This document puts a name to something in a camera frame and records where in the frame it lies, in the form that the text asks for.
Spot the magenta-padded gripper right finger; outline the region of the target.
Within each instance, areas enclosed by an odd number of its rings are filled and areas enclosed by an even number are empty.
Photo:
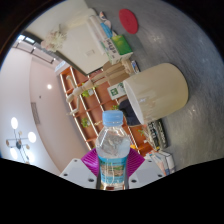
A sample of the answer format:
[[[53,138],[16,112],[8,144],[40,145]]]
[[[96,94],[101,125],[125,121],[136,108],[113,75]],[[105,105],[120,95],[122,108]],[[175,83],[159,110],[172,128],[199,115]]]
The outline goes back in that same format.
[[[134,149],[130,150],[126,163],[126,189],[140,188],[163,177],[163,172],[153,160],[144,159]]]

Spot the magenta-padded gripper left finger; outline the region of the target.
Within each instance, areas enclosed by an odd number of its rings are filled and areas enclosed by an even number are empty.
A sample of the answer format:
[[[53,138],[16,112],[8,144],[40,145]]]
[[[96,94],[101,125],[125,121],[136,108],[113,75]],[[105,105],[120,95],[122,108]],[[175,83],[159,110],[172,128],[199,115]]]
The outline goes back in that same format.
[[[96,150],[92,149],[81,159],[73,158],[60,177],[84,188],[99,189],[99,160]]]

